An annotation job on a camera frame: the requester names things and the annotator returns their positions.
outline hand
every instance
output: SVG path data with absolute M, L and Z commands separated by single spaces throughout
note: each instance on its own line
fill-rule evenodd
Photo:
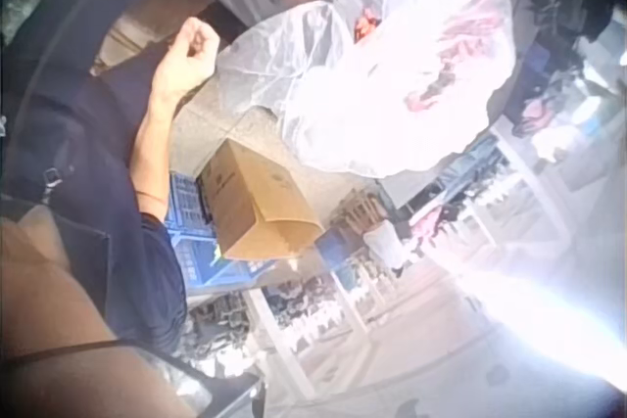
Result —
M 187 19 L 157 66 L 151 102 L 174 112 L 183 96 L 214 74 L 218 44 L 213 28 L 193 17 Z

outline tiled floor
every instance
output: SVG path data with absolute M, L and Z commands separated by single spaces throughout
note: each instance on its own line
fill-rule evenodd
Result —
M 174 121 L 171 169 L 197 176 L 227 137 L 290 170 L 322 223 L 352 189 L 373 184 L 368 178 L 349 173 L 327 173 L 300 164 L 283 144 L 274 115 L 255 108 L 242 116 L 234 116 L 220 107 L 216 78 L 205 85 Z

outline plastic bag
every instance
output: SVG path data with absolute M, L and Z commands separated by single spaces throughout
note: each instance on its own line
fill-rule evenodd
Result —
M 384 177 L 462 152 L 514 65 L 509 0 L 316 0 L 217 61 L 222 105 L 271 109 L 304 164 Z M 381 19 L 356 43 L 364 12 Z

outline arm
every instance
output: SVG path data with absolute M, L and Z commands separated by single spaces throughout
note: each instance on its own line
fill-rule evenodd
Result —
M 169 133 L 176 105 L 214 74 L 219 37 L 206 23 L 185 21 L 155 71 L 148 110 L 130 159 L 130 178 L 140 212 L 161 222 L 168 213 Z

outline navy shirt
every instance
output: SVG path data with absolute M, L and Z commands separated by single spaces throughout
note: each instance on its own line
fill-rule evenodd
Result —
M 20 77 L 29 74 L 14 65 L 4 75 L 3 106 L 13 127 L 3 193 L 40 204 L 44 173 L 55 168 L 62 182 L 49 208 L 72 274 L 119 337 L 174 349 L 185 320 L 185 289 L 168 231 L 137 206 L 128 170 L 137 123 L 87 73 L 46 68 L 26 103 Z M 3 202 L 3 211 L 18 218 L 24 213 L 19 206 Z

